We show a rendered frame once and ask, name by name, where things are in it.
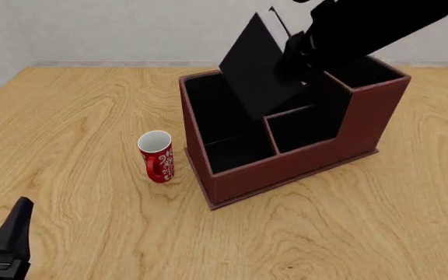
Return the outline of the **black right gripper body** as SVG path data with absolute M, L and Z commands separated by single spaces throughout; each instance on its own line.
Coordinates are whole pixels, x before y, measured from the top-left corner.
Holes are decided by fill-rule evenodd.
M 275 65 L 281 82 L 315 83 L 324 69 L 324 52 L 317 46 L 313 31 L 292 35 Z

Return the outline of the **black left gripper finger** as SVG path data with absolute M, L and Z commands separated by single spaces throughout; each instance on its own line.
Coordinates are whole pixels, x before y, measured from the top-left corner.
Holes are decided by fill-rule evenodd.
M 0 226 L 0 263 L 30 260 L 29 231 L 33 202 L 21 197 Z

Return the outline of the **black book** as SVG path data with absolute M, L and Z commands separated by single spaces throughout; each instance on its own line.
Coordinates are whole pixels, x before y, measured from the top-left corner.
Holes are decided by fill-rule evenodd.
M 279 74 L 289 37 L 273 7 L 254 13 L 219 65 L 250 118 L 262 118 L 306 88 L 305 83 L 287 81 Z

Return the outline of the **red-brown desk caddy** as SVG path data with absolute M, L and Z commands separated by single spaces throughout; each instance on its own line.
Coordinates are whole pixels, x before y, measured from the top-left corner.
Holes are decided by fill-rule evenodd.
M 220 71 L 180 77 L 185 152 L 209 208 L 372 155 L 410 81 L 367 57 L 251 120 Z

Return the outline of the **red mug with white pattern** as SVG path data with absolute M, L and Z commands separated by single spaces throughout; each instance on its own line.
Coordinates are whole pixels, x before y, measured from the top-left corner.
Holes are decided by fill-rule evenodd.
M 146 173 L 152 181 L 163 184 L 175 174 L 172 138 L 162 130 L 149 131 L 138 140 L 138 149 L 145 161 Z

